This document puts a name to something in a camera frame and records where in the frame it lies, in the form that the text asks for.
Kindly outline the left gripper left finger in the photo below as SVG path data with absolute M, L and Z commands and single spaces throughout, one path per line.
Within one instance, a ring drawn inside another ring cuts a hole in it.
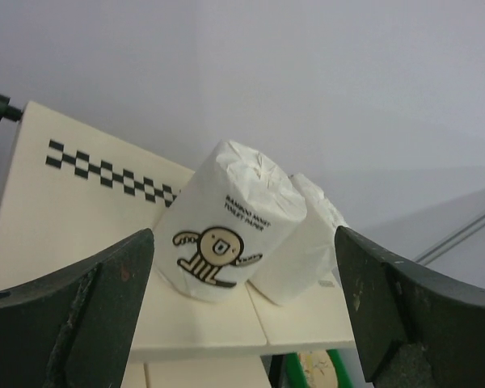
M 139 230 L 0 291 L 0 387 L 119 387 L 154 257 Z

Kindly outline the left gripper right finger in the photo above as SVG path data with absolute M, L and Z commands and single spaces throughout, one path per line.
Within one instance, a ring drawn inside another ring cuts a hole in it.
M 376 387 L 485 387 L 485 289 L 339 226 L 335 253 L 361 369 Z

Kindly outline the plain white roll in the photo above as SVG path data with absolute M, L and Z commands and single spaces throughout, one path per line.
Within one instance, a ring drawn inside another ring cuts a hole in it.
M 335 232 L 348 224 L 317 184 L 300 173 L 290 180 L 306 201 L 306 218 L 250 279 L 278 306 L 297 298 L 336 267 Z

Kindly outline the white cartoon-print roll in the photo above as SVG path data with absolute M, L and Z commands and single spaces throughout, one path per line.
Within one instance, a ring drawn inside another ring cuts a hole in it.
M 221 141 L 154 227 L 154 270 L 183 295 L 223 301 L 306 214 L 303 195 L 275 162 Z

